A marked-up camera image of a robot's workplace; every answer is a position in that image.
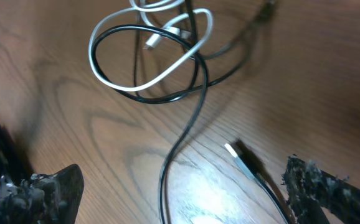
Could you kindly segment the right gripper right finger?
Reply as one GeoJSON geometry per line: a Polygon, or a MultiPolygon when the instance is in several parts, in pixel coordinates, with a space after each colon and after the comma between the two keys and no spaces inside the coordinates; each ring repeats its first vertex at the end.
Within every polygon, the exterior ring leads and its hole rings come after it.
{"type": "Polygon", "coordinates": [[[343,223],[360,223],[360,189],[346,180],[295,156],[288,158],[283,180],[298,223],[328,223],[323,208],[343,223]]]}

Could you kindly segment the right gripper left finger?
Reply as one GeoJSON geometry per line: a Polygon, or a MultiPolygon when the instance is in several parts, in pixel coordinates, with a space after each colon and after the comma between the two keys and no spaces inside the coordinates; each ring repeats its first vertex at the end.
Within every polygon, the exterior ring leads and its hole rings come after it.
{"type": "Polygon", "coordinates": [[[80,167],[54,174],[32,174],[15,185],[0,178],[0,224],[74,224],[84,190],[80,167]]]}

